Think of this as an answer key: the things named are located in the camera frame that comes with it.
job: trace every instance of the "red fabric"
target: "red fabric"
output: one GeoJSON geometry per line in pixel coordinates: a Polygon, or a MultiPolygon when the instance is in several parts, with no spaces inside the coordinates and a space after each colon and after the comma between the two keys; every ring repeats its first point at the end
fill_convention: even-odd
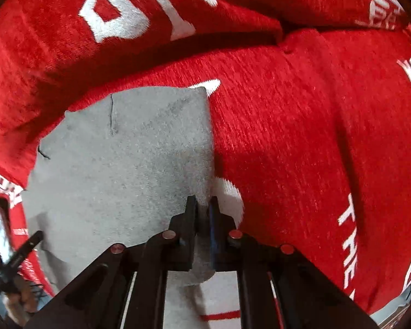
{"type": "MultiPolygon", "coordinates": [[[[357,227],[358,270],[344,291],[354,289],[368,312],[398,295],[411,263],[411,83],[397,60],[411,58],[411,41],[306,30],[253,46],[281,40],[279,19],[403,27],[396,4],[377,0],[370,20],[376,0],[127,1],[134,17],[110,30],[121,38],[90,27],[86,0],[8,0],[0,9],[2,178],[25,187],[38,140],[67,109],[128,87],[219,79],[210,97],[216,175],[241,194],[240,228],[295,244],[343,288],[342,245],[357,227]],[[349,193],[356,220],[339,226],[349,193]]],[[[104,22],[127,14],[108,0],[93,10],[104,22]]],[[[11,222],[25,228],[21,203],[11,222]]],[[[14,236],[16,246],[25,238],[14,236]]],[[[25,266],[44,281],[34,257],[25,266]]]]}

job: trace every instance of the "red stripe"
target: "red stripe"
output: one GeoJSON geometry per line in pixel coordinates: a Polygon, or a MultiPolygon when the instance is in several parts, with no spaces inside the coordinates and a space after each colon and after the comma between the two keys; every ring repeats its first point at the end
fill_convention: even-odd
{"type": "Polygon", "coordinates": [[[222,320],[222,319],[235,319],[241,317],[241,311],[232,311],[226,313],[218,313],[218,314],[208,314],[208,315],[200,315],[201,320],[203,322],[208,322],[210,320],[222,320]]]}

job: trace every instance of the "metal screw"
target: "metal screw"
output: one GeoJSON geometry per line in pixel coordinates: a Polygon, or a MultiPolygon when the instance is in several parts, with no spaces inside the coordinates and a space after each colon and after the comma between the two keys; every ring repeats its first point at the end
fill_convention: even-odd
{"type": "Polygon", "coordinates": [[[288,243],[286,243],[280,246],[280,251],[283,252],[285,255],[292,255],[295,249],[292,245],[289,245],[288,243]]]}
{"type": "Polygon", "coordinates": [[[125,245],[122,243],[115,243],[114,245],[111,245],[110,250],[112,254],[121,254],[125,250],[125,245]]]}
{"type": "Polygon", "coordinates": [[[176,232],[174,232],[173,230],[166,230],[163,232],[162,235],[163,235],[163,239],[172,240],[175,238],[176,232]]]}
{"type": "Polygon", "coordinates": [[[239,240],[239,239],[241,239],[242,238],[242,236],[244,236],[244,233],[242,232],[242,231],[240,231],[240,230],[231,230],[229,233],[228,233],[228,235],[229,235],[229,237],[231,237],[232,239],[235,239],[235,240],[239,240]]]}

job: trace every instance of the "red blanket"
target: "red blanket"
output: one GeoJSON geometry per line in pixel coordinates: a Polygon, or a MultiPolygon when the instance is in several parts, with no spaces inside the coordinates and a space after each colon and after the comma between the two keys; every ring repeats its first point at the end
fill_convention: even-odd
{"type": "MultiPolygon", "coordinates": [[[[14,246],[27,238],[19,194],[36,146],[65,110],[210,81],[226,211],[259,241],[295,244],[367,312],[381,308],[411,281],[411,40],[302,30],[280,43],[279,20],[393,30],[402,17],[397,0],[8,0],[0,193],[14,246]]],[[[34,254],[25,270],[48,285],[34,254]]]]}

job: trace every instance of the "gray cloth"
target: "gray cloth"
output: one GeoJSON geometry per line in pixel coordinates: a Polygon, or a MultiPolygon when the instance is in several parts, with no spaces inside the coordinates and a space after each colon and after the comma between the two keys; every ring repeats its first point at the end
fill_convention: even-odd
{"type": "MultiPolygon", "coordinates": [[[[38,253],[47,277],[61,289],[112,243],[147,241],[184,211],[188,195],[204,206],[204,223],[212,177],[204,88],[143,87],[67,112],[42,140],[22,195],[29,231],[45,232],[38,253]]],[[[194,269],[170,273],[168,293],[213,274],[207,249],[199,237],[194,269]]]]}

